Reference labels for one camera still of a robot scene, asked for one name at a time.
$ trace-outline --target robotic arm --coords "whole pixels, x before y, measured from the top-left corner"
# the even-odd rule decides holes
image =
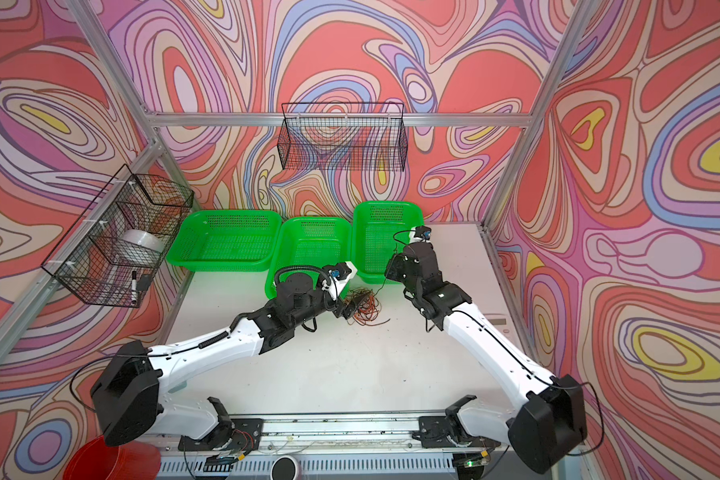
[[[446,433],[456,443],[474,437],[509,442],[532,470],[546,472],[586,438],[582,387],[528,358],[458,285],[443,281],[430,233],[426,226],[412,231],[411,243],[393,255],[385,276],[403,283],[405,297],[423,317],[480,361],[512,405],[501,411],[466,396],[446,409]],[[318,274],[316,286],[304,270]],[[291,274],[281,281],[286,273]],[[350,262],[322,269],[288,266],[275,274],[276,297],[255,312],[239,314],[227,328],[148,349],[139,341],[123,345],[90,392],[105,443],[122,445],[149,433],[181,435],[196,450],[226,446],[234,425],[221,402],[210,397],[182,404],[173,392],[205,370],[277,348],[299,325],[314,331],[305,322],[320,313],[354,315],[365,299],[345,304],[340,295],[355,273]]]
[[[582,386],[539,366],[491,325],[458,285],[443,281],[431,231],[413,230],[411,243],[390,259],[385,276],[403,283],[405,298],[423,317],[480,361],[513,407],[500,411],[466,396],[446,410],[448,434],[457,442],[470,436],[508,442],[528,467],[544,473],[586,439]]]

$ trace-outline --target green basket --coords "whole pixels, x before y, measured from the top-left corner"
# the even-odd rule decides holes
[[[282,218],[270,210],[202,210],[188,216],[168,263],[192,272],[263,272]]]
[[[384,270],[396,246],[392,235],[424,225],[422,209],[410,202],[372,200],[355,207],[350,258],[365,283],[384,283]],[[396,236],[408,243],[408,235]]]
[[[349,260],[349,235],[352,227],[343,218],[331,216],[298,216],[286,221],[280,229],[275,255],[269,267],[264,291],[274,298],[275,272],[284,266],[313,265],[323,268]],[[313,280],[318,274],[309,274]],[[280,280],[288,278],[283,274]]]

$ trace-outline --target wire mesh basket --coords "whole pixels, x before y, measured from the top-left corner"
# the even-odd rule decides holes
[[[282,168],[403,171],[403,112],[398,102],[284,103],[277,141]]]
[[[93,225],[66,259],[48,260],[52,251],[43,269],[87,304],[137,308],[194,193],[158,175],[130,174],[110,182],[122,184],[113,202],[98,219],[88,220]]]

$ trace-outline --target table surface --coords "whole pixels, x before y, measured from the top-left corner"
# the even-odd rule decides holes
[[[444,279],[460,285],[487,318],[506,319],[505,333],[514,334],[477,226],[432,225],[432,243]],[[195,274],[168,343],[261,307],[266,274]],[[363,285],[354,279],[350,288]],[[323,313],[315,333],[298,328],[277,349],[195,376],[175,397],[214,396],[232,415],[443,410],[467,394],[506,406],[496,381],[465,348],[436,328],[424,331],[402,290],[387,282],[378,294],[379,321],[390,319],[384,325],[348,325]]]

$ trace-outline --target black mounting plate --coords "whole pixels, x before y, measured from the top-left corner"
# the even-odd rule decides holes
[[[423,416],[418,418],[418,434],[422,438],[423,448],[452,448],[455,447],[448,439],[450,433],[448,419],[445,416]],[[460,438],[459,443],[469,441],[470,447],[496,448],[500,442],[486,437]]]
[[[263,418],[231,418],[232,424],[235,426],[235,430],[247,433],[253,438],[253,447],[248,447],[250,444],[247,436],[241,433],[234,432],[230,442],[224,446],[224,450],[258,450],[259,442],[262,437],[262,426],[264,425]],[[179,451],[180,452],[208,452],[208,447],[202,441],[195,441],[192,438],[182,436],[179,440]]]

